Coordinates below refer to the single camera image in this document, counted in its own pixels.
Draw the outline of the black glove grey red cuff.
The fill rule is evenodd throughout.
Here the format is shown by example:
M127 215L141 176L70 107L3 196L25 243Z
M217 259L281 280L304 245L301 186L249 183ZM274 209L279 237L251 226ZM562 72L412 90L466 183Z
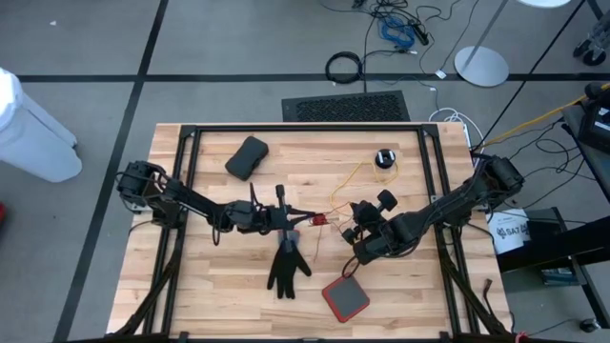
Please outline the black glove grey red cuff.
M274 256L267 281L267 289L275 288L278 299L295 299L296 270L302 271L307 277L312 275L309 265L298 250L299 238L299 231L287 232L286 238L280 236L279 248Z

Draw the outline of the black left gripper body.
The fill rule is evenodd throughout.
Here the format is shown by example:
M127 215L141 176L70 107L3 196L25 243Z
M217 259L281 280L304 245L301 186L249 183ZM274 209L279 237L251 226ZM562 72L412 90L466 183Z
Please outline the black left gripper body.
M285 202L285 189L283 185L275 186L278 205L263 206L256 200L254 185L250 185L251 200L237 200L233 202L233 223L241 233L258 232L266 235L271 231L281 231L279 247L283 252L292 252L292 241L288 231L294 228L295 223L288 216L297 214L297 210Z

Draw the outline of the red square box grey lid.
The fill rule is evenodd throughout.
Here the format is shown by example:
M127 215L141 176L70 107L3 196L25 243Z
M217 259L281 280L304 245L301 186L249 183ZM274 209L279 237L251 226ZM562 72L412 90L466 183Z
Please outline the red square box grey lid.
M348 322L370 305L369 296L353 275L340 276L321 293L340 323Z

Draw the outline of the white plastic bin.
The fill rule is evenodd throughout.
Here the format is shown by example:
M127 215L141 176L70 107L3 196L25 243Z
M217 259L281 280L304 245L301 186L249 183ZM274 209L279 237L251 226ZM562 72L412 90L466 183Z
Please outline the white plastic bin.
M31 99L20 80L0 68L0 161L52 183L82 171L75 135Z

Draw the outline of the grey round-base pedestal stand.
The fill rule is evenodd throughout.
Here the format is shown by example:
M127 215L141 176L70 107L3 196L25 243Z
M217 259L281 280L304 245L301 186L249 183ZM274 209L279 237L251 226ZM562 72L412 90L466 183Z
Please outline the grey round-base pedestal stand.
M509 66L504 57L495 50L483 46L489 32L496 24L504 8L511 0L501 0L487 27L474 46L461 49L454 58L457 74L471 85L493 88L504 83L509 76ZM556 9L571 0L516 0L524 6L535 9Z

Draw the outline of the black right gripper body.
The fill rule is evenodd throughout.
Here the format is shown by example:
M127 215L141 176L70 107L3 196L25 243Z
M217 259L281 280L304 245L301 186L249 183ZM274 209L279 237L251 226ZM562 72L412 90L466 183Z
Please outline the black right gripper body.
M363 242L366 237L364 233L368 233L368 238L377 238L380 236L380 227L386 222L386 219L381 215L383 211L390 212L396 205L397 199L388 190L383 190L377 195L378 204L373 203L373 214L367 216L360 216L360 226L363 229L362 232L343 232L341 235L343 239L350 245L354 245L355 242Z

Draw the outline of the black spool for yellow cord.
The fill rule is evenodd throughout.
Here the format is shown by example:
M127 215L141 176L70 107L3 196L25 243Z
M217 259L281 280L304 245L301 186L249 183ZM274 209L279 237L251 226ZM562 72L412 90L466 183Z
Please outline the black spool for yellow cord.
M383 169L390 169L396 163L396 154L390 149L380 149L376 153L375 163Z

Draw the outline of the black floor vent grate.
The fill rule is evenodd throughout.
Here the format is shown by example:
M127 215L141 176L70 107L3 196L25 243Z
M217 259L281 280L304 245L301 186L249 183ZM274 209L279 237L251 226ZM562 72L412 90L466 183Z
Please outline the black floor vent grate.
M284 122L410 121L401 91L373 91L281 100Z

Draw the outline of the black metal table frame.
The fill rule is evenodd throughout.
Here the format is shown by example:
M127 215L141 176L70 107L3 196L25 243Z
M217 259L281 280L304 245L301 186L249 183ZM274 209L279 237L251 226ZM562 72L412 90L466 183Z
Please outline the black metal table frame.
M269 153L247 181L225 164L253 136ZM396 154L387 170L380 149ZM294 208L324 213L325 226L298 228L298 250L309 265L296 270L295 299L276 297L267 281L281 231L237 230L214 244L207 220L188 210L181 224L160 226L138 207L119 277L107 340L113 343L515 343L505 328L507 305L489 311L476 283L498 274L486 235L436 224L417 248L399 258L358 263L342 237L351 202L397 200L390 219L416 212L461 186L475 169L462 129L451 123L278 123L157 127L145 162L215 203L250 198L275 205L276 185ZM346 323L321 291L353 275L370 305Z

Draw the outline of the black electronics box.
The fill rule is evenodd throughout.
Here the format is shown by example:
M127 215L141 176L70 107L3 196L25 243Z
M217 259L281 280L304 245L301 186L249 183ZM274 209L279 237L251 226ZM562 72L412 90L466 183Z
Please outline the black electronics box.
M586 145L610 154L610 89L590 83L585 87L585 95L580 139Z

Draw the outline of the black power strip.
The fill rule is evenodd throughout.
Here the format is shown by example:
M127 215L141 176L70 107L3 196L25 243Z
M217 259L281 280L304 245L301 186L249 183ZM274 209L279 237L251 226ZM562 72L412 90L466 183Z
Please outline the black power strip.
M417 40L422 46L428 46L430 44L429 35L423 25L423 23L416 19L411 19L409 25L413 29Z

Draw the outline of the black zippered case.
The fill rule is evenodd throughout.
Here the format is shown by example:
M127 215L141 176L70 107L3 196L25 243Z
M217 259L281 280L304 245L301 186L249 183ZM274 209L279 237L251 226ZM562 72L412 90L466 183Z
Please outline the black zippered case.
M265 142L248 136L225 164L225 169L230 175L247 181L268 153L269 147Z

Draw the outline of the black caster chair base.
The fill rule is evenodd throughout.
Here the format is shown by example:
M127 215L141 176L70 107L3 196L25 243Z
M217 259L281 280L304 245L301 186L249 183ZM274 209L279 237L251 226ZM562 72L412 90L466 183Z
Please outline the black caster chair base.
M586 66L595 67L607 57L606 49L610 47L610 21L599 21L584 40L573 50L574 57L581 57Z

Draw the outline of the black equipment cart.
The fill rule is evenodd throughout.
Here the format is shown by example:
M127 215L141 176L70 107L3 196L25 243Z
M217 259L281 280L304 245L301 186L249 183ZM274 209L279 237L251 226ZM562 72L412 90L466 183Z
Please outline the black equipment cart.
M570 106L562 112L565 128L574 138L584 161L592 170L600 188L610 203L610 154L586 145L580 139L580 128L585 115L584 102ZM499 256L500 269L511 272L526 267L542 269L568 267L575 272L594 312L592 319L580 322L580 328L592 332L598 328L610 329L610 311L600 298L585 266L610 262L610 214L573 230L565 228L564 220L542 225L542 235Z

